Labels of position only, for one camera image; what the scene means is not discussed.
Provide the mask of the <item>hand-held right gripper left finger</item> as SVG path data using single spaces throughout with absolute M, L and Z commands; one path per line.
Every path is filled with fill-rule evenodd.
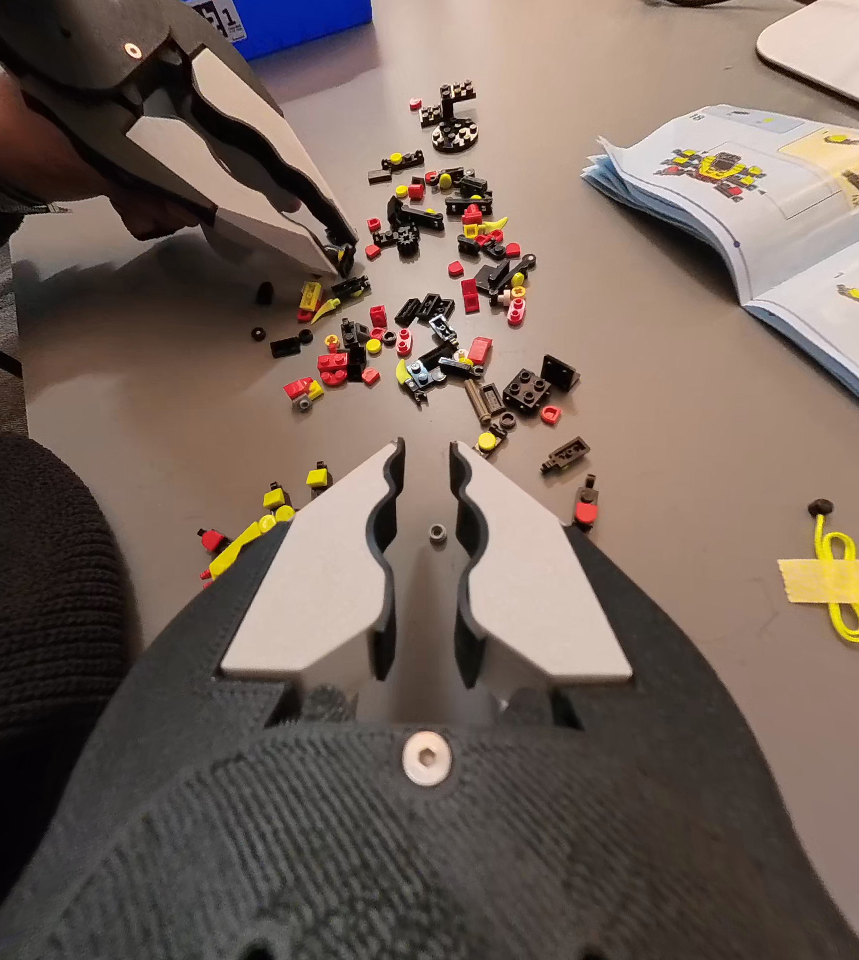
M 406 442 L 395 438 L 283 524 L 280 546 L 224 654 L 237 680 L 359 694 L 396 654 L 395 579 Z

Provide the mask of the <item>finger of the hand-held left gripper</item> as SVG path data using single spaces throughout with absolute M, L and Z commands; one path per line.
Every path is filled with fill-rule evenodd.
M 205 47 L 192 57 L 191 77 L 193 114 L 233 177 L 307 227 L 322 245 L 358 245 L 332 189 L 252 71 Z
M 252 251 L 274 251 L 312 274 L 338 275 L 315 234 L 285 216 L 263 193 L 237 181 L 182 120 L 144 116 L 126 137 L 213 206 L 212 228 L 220 237 Z

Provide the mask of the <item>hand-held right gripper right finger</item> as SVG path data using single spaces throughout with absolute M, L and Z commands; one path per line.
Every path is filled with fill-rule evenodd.
M 468 690 L 624 685 L 633 669 L 555 513 L 463 441 L 448 447 L 455 537 L 467 553 L 456 591 L 454 656 Z

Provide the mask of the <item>yellow black red lego model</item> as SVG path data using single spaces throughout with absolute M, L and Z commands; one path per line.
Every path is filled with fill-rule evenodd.
M 209 587 L 229 570 L 246 546 L 293 521 L 300 508 L 279 483 L 273 482 L 262 498 L 261 515 L 236 537 L 230 538 L 216 529 L 200 529 L 197 537 L 208 557 L 207 566 L 199 574 L 202 587 Z

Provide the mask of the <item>pile of lego pieces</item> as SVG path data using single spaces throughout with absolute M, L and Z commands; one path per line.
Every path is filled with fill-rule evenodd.
M 458 302 L 467 316 L 482 313 L 483 304 L 504 312 L 513 330 L 527 315 L 527 283 L 536 257 L 506 240 L 508 220 L 493 218 L 493 200 L 488 180 L 465 164 L 424 171 L 397 185 L 385 218 L 367 222 L 366 258 L 374 260 L 388 249 L 402 259 L 415 258 L 423 235 L 444 236 L 451 222 L 458 258 L 447 265 L 447 275 L 459 282 L 459 297 L 428 292 L 408 298 L 393 316 L 387 306 L 373 304 L 368 322 L 341 317 L 340 330 L 320 342 L 316 375 L 284 384 L 293 412 L 312 410 L 327 389 L 352 382 L 374 386 L 381 381 L 374 359 L 395 354 L 395 379 L 417 408 L 427 403 L 429 390 L 454 381 L 470 399 L 481 433 L 507 436 L 518 414 L 538 416 L 547 426 L 559 423 L 562 410 L 551 399 L 554 391 L 568 392 L 579 380 L 572 366 L 546 355 L 539 370 L 525 368 L 501 389 L 484 381 L 492 338 L 477 334 L 462 343 L 453 326 Z

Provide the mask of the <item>black lego hinge plate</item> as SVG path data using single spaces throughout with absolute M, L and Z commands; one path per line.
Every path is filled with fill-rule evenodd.
M 540 465 L 540 474 L 562 474 L 582 461 L 591 451 L 589 444 L 580 437 L 573 438 L 551 451 Z

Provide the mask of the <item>black round lego stand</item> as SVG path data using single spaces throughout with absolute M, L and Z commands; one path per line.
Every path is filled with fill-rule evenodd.
M 431 146 L 439 154 L 465 152 L 479 139 L 479 125 L 469 117 L 456 114 L 456 107 L 475 100 L 474 82 L 465 78 L 439 87 L 438 102 L 418 107 L 421 128 L 430 130 Z

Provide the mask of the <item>lego instruction booklet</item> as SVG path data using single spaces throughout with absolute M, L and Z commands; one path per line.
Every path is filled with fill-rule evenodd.
M 712 247 L 741 308 L 859 400 L 858 127 L 723 103 L 599 143 L 585 183 Z

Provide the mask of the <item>person's left hand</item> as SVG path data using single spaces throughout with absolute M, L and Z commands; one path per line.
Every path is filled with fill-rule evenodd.
M 28 105 L 20 86 L 6 73 L 0 73 L 0 184 L 46 204 L 106 197 L 126 229 L 140 240 L 198 225 L 195 215 L 175 203 L 106 179 L 60 128 Z

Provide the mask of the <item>blue plastic bin white label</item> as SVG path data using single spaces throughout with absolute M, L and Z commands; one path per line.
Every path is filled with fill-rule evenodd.
M 372 21 L 370 1 L 185 1 L 246 61 Z

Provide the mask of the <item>yellow tape strip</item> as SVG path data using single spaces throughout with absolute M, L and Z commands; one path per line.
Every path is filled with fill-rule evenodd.
M 791 603 L 859 605 L 859 559 L 780 559 L 778 566 Z

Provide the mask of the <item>black knit sweater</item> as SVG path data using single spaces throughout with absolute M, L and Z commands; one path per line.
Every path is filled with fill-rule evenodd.
M 0 905 L 127 669 L 124 565 L 52 451 L 0 433 Z

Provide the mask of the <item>silver monitor stand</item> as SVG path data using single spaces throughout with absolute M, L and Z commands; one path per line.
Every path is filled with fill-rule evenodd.
M 859 104 L 859 1 L 815 1 L 756 41 L 770 66 Z

